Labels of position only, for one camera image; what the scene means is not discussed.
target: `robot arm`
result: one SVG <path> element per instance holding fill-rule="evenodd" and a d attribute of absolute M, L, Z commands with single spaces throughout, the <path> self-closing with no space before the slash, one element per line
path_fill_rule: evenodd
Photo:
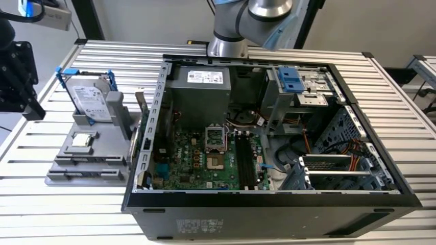
<path fill-rule="evenodd" d="M 0 112 L 19 112 L 27 120 L 43 120 L 45 111 L 36 100 L 33 85 L 39 83 L 32 45 L 29 42 L 16 42 L 15 30 L 8 20 L 36 22 L 41 14 L 21 17 L 0 10 Z"/>
<path fill-rule="evenodd" d="M 271 51 L 284 47 L 296 26 L 301 2 L 215 0 L 215 37 L 208 55 L 247 58 L 247 40 Z"/>

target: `white sticker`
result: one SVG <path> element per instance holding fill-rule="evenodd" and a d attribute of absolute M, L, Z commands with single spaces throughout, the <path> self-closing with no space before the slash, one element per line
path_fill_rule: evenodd
<path fill-rule="evenodd" d="M 287 164 L 284 167 L 285 167 L 285 170 L 287 171 L 291 169 L 291 165 L 289 164 Z"/>
<path fill-rule="evenodd" d="M 263 126 L 264 122 L 265 122 L 265 119 L 263 117 L 260 117 L 259 120 L 257 120 L 257 125 Z"/>
<path fill-rule="evenodd" d="M 192 70 L 188 72 L 188 83 L 223 84 L 223 72 Z"/>
<path fill-rule="evenodd" d="M 220 233 L 224 219 L 176 219 L 179 233 Z"/>
<path fill-rule="evenodd" d="M 111 114 L 101 91 L 96 87 L 73 86 L 76 103 L 81 106 L 84 114 L 96 121 L 111 120 Z"/>

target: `aluminum extrusion table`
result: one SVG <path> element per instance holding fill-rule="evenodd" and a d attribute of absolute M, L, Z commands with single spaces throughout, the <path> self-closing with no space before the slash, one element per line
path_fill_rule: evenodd
<path fill-rule="evenodd" d="M 415 55 L 407 68 L 413 69 L 429 86 L 436 89 L 436 56 Z"/>
<path fill-rule="evenodd" d="M 125 105 L 139 110 L 133 92 L 152 100 L 161 55 L 205 55 L 203 45 L 88 41 L 75 45 L 61 67 L 105 72 L 112 69 Z M 436 244 L 436 128 L 373 58 L 361 53 L 251 47 L 253 59 L 333 63 L 401 170 L 424 210 L 415 211 L 356 239 L 192 241 L 213 244 Z M 73 105 L 48 82 L 40 102 L 44 121 L 15 127 L 0 147 L 0 240 L 5 244 L 153 244 L 135 219 L 120 213 L 123 187 L 48 187 L 44 177 L 72 126 Z"/>

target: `white wall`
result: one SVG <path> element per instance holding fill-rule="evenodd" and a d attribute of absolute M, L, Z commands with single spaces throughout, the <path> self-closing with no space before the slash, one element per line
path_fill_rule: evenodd
<path fill-rule="evenodd" d="M 185 44 L 213 37 L 213 14 L 205 0 L 95 0 L 105 39 Z"/>
<path fill-rule="evenodd" d="M 327 0 L 305 49 L 372 52 L 383 66 L 436 55 L 435 0 Z"/>

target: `green circuit board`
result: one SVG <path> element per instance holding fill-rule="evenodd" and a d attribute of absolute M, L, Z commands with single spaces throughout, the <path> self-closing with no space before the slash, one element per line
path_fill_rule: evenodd
<path fill-rule="evenodd" d="M 169 162 L 169 178 L 161 184 L 153 185 L 156 189 L 204 189 L 204 190 L 240 190 L 237 177 L 237 159 L 235 147 L 235 134 L 227 134 L 227 151 L 205 153 L 204 131 L 193 132 L 179 130 L 175 132 L 172 154 Z M 263 158 L 260 138 L 251 137 L 253 150 L 253 168 L 256 176 L 264 176 L 259 181 L 257 189 L 268 190 L 268 178 L 265 172 L 257 172 L 257 157 Z"/>

